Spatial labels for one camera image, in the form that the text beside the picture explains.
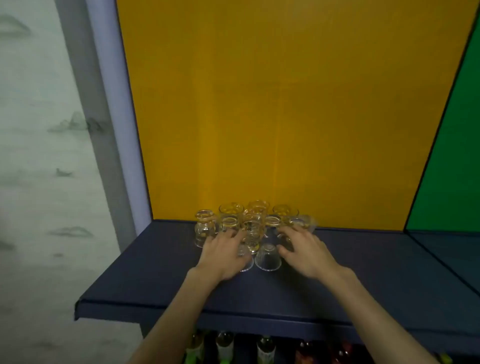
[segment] person's left arm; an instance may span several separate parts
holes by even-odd
[[[245,237],[239,232],[220,232],[205,241],[196,267],[187,273],[175,298],[133,353],[128,364],[180,363],[206,299],[217,284],[240,272],[252,258],[239,257],[238,246]]]

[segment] yellow panel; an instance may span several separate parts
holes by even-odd
[[[154,218],[400,230],[477,0],[118,0]]]

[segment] person's right hand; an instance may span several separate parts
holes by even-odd
[[[278,229],[292,241],[294,252],[277,245],[285,261],[298,272],[309,278],[316,278],[323,284],[334,279],[344,268],[328,251],[324,242],[300,226],[284,226]]]

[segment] person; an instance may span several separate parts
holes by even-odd
[[[304,276],[319,280],[351,319],[376,364],[437,363],[374,299],[355,273],[338,264],[325,243],[298,226],[279,229],[291,239],[294,252],[278,245],[284,260]],[[163,315],[133,353],[129,364],[181,362],[195,322],[217,284],[232,278],[252,258],[237,250],[246,233],[220,232],[205,241],[197,266],[190,269]]]

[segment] green wall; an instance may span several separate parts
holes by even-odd
[[[407,228],[480,231],[480,22],[468,46]]]

